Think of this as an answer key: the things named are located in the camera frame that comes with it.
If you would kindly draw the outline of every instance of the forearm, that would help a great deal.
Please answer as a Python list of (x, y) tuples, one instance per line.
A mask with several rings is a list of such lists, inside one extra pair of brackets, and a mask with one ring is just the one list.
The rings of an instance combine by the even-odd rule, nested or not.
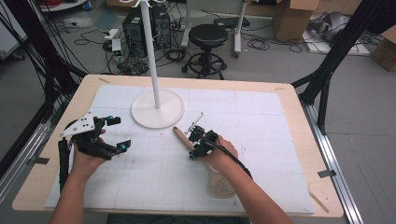
[(59, 198), (49, 223), (82, 223), (86, 183), (86, 180), (81, 181), (73, 175), (67, 178), (61, 197)]
[(283, 210), (235, 162), (224, 162), (219, 171), (233, 186), (251, 223), (292, 223)]

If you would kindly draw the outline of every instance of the wooden table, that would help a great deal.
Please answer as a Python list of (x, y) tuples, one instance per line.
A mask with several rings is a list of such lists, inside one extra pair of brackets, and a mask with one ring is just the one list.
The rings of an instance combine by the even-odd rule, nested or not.
[[(190, 89), (224, 89), (233, 91), (264, 91), (277, 93), (283, 106), (309, 193), (315, 206), (310, 217), (341, 217), (344, 210), (329, 177), (320, 178), (318, 172), (326, 170), (318, 145), (311, 132), (297, 94), (290, 84), (224, 81), (190, 78), (158, 78), (160, 87)], [(43, 149), (40, 157), (49, 158), (48, 164), (36, 164), (26, 178), (12, 206), (18, 211), (51, 211), (45, 201), (59, 170), (58, 141), (59, 133), (70, 120), (81, 118), (89, 110), (96, 91), (101, 85), (151, 86), (150, 77), (121, 77), (88, 75), (79, 86), (70, 105), (56, 126), (53, 135)], [(93, 212), (122, 212), (125, 210), (90, 210)]]

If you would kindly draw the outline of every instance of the computer tower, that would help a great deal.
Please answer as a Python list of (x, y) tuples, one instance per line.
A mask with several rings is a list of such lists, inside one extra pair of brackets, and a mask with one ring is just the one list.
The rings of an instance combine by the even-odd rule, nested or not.
[(171, 48), (170, 18), (166, 6), (157, 4), (151, 9), (151, 26), (157, 48)]
[(145, 58), (148, 55), (142, 11), (139, 7), (131, 7), (122, 23), (124, 36), (128, 45), (129, 55)]

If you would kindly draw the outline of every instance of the person's right arm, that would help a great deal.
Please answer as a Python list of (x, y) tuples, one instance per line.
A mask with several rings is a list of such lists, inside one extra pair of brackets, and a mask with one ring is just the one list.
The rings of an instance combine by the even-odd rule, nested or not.
[[(237, 155), (234, 146), (221, 136), (219, 143)], [(230, 182), (251, 223), (292, 223), (286, 213), (229, 156), (216, 149), (205, 156), (203, 160), (212, 165)]]

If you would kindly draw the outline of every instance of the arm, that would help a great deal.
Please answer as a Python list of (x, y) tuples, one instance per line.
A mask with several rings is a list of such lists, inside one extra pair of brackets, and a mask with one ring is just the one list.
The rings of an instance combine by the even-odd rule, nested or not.
[(73, 168), (49, 223), (82, 223), (85, 186), (104, 159), (81, 153), (75, 145)]
[[(237, 155), (235, 147), (221, 136), (219, 143)], [(230, 182), (251, 223), (292, 223), (286, 213), (229, 156), (214, 150), (203, 160)]]

